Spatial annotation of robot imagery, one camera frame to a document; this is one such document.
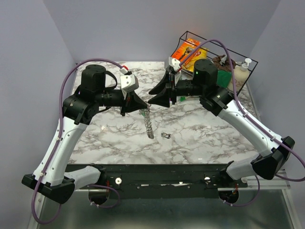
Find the small silver key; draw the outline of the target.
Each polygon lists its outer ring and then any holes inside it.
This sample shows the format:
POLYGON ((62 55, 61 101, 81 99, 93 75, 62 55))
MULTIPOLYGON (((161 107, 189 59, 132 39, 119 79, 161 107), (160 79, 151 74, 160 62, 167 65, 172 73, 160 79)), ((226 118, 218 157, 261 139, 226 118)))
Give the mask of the small silver key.
POLYGON ((165 133, 165 132, 162 132, 162 133, 161 133, 161 137, 166 138, 166 139, 170 139, 170 138, 171 138, 171 135, 170 135, 170 134, 167 134, 167 133, 165 133))

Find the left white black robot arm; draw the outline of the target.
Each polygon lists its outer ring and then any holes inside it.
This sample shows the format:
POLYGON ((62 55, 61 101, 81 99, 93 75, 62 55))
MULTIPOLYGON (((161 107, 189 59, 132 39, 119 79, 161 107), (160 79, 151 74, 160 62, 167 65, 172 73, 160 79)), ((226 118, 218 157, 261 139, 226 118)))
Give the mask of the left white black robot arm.
POLYGON ((106 77, 115 78, 101 65, 91 64, 81 73, 81 84, 74 94, 62 103, 57 132, 43 160, 33 172, 24 175, 22 184, 45 197, 64 204, 73 192, 87 185, 102 188, 106 184, 106 169, 90 164, 83 169, 66 172, 71 154, 89 126, 92 118, 101 113, 100 107, 120 107, 121 115, 147 108, 147 104, 135 93, 139 87, 137 77, 125 67, 115 86, 107 87, 106 77))

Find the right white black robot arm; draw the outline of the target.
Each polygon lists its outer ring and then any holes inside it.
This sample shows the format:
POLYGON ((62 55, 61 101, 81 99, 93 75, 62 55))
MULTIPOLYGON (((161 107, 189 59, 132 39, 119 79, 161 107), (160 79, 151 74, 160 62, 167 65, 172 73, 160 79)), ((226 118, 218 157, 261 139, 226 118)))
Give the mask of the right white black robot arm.
POLYGON ((198 96, 203 108, 228 122, 255 147, 256 156, 229 162, 222 169, 219 181, 223 186, 230 187, 236 180, 255 175, 266 180, 273 179, 288 160, 289 150, 294 147, 295 141, 289 136, 282 138, 264 125, 254 125, 256 118, 236 104, 230 91, 216 84, 218 69, 210 60, 195 61, 190 80, 179 78, 180 62, 177 59, 170 58, 170 62, 162 80, 149 91, 153 97, 148 102, 170 107, 176 103, 178 96, 198 96))

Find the green white snack packet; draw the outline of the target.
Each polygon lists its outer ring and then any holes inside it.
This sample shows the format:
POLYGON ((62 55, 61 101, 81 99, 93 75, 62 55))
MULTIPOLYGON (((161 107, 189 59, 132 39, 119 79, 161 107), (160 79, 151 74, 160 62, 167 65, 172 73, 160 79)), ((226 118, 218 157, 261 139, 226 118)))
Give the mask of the green white snack packet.
POLYGON ((183 102, 183 101, 185 101, 186 100, 186 97, 185 96, 181 96, 180 97, 180 102, 183 102))

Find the yellow chips bag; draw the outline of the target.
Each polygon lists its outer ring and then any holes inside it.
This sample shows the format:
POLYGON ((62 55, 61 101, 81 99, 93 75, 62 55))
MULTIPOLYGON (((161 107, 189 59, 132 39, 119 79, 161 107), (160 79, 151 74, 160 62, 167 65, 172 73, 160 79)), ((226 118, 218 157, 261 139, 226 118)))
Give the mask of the yellow chips bag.
POLYGON ((182 68, 193 73, 195 62, 199 59, 206 59, 208 51, 209 49, 207 48, 198 49, 196 53, 183 64, 182 68))

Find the green brown paper bag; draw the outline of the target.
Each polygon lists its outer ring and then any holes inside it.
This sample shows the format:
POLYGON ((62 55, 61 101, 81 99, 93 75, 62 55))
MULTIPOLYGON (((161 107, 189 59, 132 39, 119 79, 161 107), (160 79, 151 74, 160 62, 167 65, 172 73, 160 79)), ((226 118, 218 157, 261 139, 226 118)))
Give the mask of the green brown paper bag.
POLYGON ((217 85, 226 88, 232 79, 232 71, 227 55, 212 58, 213 64, 217 67, 217 85))

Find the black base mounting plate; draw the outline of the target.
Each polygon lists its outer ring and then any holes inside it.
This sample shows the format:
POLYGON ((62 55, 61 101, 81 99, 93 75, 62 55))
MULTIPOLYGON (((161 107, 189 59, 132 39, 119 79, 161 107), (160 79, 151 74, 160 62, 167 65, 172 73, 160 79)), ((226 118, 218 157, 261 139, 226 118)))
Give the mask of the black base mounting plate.
POLYGON ((83 187, 89 197, 120 199, 218 198, 223 192, 247 187, 241 180, 223 181, 225 164, 104 164, 103 181, 114 190, 83 187))

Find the cream pump lotion bottle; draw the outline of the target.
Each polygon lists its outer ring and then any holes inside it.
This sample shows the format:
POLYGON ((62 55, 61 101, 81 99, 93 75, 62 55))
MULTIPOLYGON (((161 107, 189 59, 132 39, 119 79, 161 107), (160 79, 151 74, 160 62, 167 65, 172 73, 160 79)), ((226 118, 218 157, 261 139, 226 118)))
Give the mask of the cream pump lotion bottle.
POLYGON ((237 92, 242 88, 243 84, 249 77, 250 72, 248 68, 251 62, 252 60, 250 58, 245 58, 241 66, 237 65, 234 68, 234 78, 235 78, 234 82, 237 92))

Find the aluminium extrusion rail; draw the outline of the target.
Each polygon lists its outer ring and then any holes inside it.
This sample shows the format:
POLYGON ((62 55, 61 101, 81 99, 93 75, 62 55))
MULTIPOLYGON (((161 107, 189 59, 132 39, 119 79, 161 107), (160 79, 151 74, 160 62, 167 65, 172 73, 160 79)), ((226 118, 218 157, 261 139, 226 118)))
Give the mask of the aluminium extrusion rail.
POLYGON ((236 188, 282 189, 288 183, 280 178, 265 180, 258 176, 232 180, 222 177, 221 165, 95 165, 76 170, 78 188, 91 183, 109 185, 127 192, 135 189, 191 188, 205 191, 234 190, 236 188))

